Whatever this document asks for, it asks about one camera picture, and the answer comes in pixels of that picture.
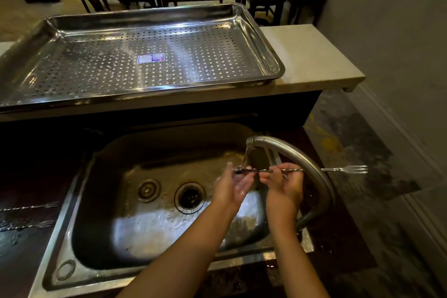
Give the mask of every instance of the fork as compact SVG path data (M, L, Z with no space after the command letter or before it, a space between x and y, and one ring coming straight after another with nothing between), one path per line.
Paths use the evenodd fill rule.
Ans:
M30 227L38 227L38 228L45 228L50 227L54 224L54 220L45 220L43 222L37 223L37 224L28 224L28 225L22 225L22 226L16 226L16 227L7 227L0 229L0 232L6 232L6 231L12 231L12 230L21 230L21 229L28 229Z
M46 209L50 209L52 207L59 206L59 202L55 201L54 203L42 204L42 205L32 205L32 206L23 206L23 207L10 207L9 209L0 209L0 212L6 211L15 211L15 210L25 210L25 209L36 209L39 207L44 207Z
M302 168L293 168L293 169L281 169L281 172L297 172L302 171ZM333 172L333 171L340 171L345 173L351 173L351 174L360 174L360 173L368 173L368 166L366 165L347 165L345 167L332 167L332 168L322 168L321 171L323 172ZM238 168L234 170L235 174L241 174L241 173L250 173L250 172L273 172L271 169L248 169L248 168Z

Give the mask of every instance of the perforated metal tray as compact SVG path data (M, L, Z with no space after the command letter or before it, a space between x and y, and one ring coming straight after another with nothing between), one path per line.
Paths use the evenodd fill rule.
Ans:
M253 84L283 73L241 4L59 16L0 58L0 112Z

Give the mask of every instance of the label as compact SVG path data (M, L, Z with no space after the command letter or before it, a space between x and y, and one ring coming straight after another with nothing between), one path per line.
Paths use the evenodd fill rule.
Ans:
M163 60L165 60L164 53L145 54L144 56L138 56L139 64L154 63L156 61L163 61Z

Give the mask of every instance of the side table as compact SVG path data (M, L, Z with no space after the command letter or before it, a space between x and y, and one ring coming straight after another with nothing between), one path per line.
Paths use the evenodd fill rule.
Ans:
M273 16L272 25L277 26L281 21L282 9L286 1L290 2L290 11L287 19L287 24L290 25L293 16L296 14L295 25L298 23L299 15L301 14L301 9L304 6L310 7L313 11L313 22L312 24L316 26L318 19L320 19L321 13L323 12L323 7L325 6L326 0L277 0L275 13Z

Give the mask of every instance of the gray wall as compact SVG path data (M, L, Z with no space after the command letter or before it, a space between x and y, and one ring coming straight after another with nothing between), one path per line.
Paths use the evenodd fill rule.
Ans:
M447 170L447 0L328 0L318 28Z

